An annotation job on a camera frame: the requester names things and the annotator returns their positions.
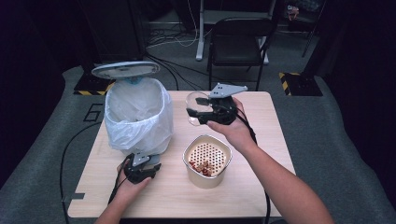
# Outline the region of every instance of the table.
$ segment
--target table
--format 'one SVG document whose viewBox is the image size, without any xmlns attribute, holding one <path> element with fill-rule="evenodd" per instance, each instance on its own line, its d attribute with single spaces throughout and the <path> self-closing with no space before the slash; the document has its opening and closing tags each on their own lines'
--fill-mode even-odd
<svg viewBox="0 0 396 224">
<path fill-rule="evenodd" d="M 175 129 L 168 149 L 162 154 L 163 165 L 127 209 L 124 217 L 265 217 L 264 190 L 245 158 L 223 135 L 215 133 L 206 125 L 195 127 L 188 123 L 185 99 L 190 91 L 169 93 L 173 100 Z M 270 94 L 264 91 L 244 91 L 234 97 L 244 104 L 259 146 L 295 174 Z M 188 179 L 182 160 L 189 143 L 202 134 L 218 138 L 233 151 L 224 179 L 213 189 L 195 187 Z M 84 197 L 72 200 L 68 209 L 70 217 L 100 216 L 114 187 L 116 167 L 124 158 L 122 152 L 108 145 L 106 125 L 102 123 L 76 189 L 76 193 L 84 193 Z M 271 216 L 279 217 L 273 204 L 271 208 Z"/>
<path fill-rule="evenodd" d="M 216 22 L 231 17 L 253 17 L 253 18 L 271 18 L 275 7 L 276 0 L 271 0 L 271 7 L 268 12 L 243 12 L 243 11 L 218 11 L 218 10 L 205 10 L 204 0 L 201 0 L 200 16 L 199 16 L 199 40 L 196 61 L 201 61 L 204 55 L 204 24 L 215 24 Z M 268 55 L 264 55 L 264 64 L 268 64 Z"/>
</svg>

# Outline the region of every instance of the forearm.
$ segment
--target forearm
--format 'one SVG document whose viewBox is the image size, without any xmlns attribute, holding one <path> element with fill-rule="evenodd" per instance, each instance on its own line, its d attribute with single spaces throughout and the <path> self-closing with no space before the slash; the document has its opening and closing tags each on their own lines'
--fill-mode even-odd
<svg viewBox="0 0 396 224">
<path fill-rule="evenodd" d="M 321 199 L 304 181 L 259 147 L 242 151 L 274 205 L 289 223 L 333 223 Z"/>
<path fill-rule="evenodd" d="M 95 221 L 95 224 L 111 224 L 119 223 L 123 212 L 128 207 L 129 203 L 121 198 L 115 198 L 111 202 L 101 216 Z"/>
</svg>

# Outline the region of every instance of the person's right hand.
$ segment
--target person's right hand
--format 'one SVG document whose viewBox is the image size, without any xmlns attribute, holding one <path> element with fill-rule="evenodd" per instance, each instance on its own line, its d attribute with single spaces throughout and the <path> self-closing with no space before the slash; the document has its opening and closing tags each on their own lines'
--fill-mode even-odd
<svg viewBox="0 0 396 224">
<path fill-rule="evenodd" d="M 236 98 L 233 98 L 233 101 L 239 109 L 238 115 L 245 119 L 245 111 L 242 103 Z M 251 138 L 248 127 L 239 118 L 236 118 L 230 125 L 219 124 L 212 120 L 208 121 L 206 125 L 213 131 L 224 134 L 227 141 L 242 154 L 249 148 L 256 146 L 256 143 Z"/>
</svg>

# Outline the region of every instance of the white colander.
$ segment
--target white colander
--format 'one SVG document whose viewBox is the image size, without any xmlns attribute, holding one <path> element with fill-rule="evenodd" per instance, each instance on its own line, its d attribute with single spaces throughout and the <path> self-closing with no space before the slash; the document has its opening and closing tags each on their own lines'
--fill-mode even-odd
<svg viewBox="0 0 396 224">
<path fill-rule="evenodd" d="M 202 189 L 213 189 L 224 178 L 233 154 L 219 139 L 210 135 L 197 137 L 184 151 L 190 181 Z"/>
</svg>

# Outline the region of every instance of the black chair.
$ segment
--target black chair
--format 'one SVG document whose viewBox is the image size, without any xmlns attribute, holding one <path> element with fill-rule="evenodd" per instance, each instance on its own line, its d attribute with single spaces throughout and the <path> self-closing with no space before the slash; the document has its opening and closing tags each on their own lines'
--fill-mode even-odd
<svg viewBox="0 0 396 224">
<path fill-rule="evenodd" d="M 269 48 L 270 41 L 276 30 L 276 22 L 264 18 L 229 18 L 218 21 L 210 39 L 207 70 L 209 71 L 209 89 L 212 89 L 212 66 L 259 66 L 257 80 L 247 78 L 228 81 L 256 82 L 259 89 L 262 77 L 263 57 Z M 266 36 L 265 42 L 259 44 L 258 39 Z"/>
<path fill-rule="evenodd" d="M 302 57 L 305 57 L 305 54 L 308 50 L 308 47 L 311 43 L 312 37 L 314 36 L 315 32 L 318 29 L 318 22 L 319 19 L 323 13 L 323 9 L 326 6 L 327 0 L 324 0 L 322 5 L 319 8 L 319 11 L 307 11 L 304 9 L 299 10 L 299 14 L 296 16 L 295 19 L 289 21 L 289 26 L 290 27 L 295 27 L 291 28 L 291 30 L 301 30 L 301 31 L 307 31 L 308 32 L 308 41 L 306 42 L 305 49 L 303 52 Z M 285 12 L 284 12 L 284 18 L 288 19 L 289 15 L 287 13 L 287 9 L 285 7 Z"/>
</svg>

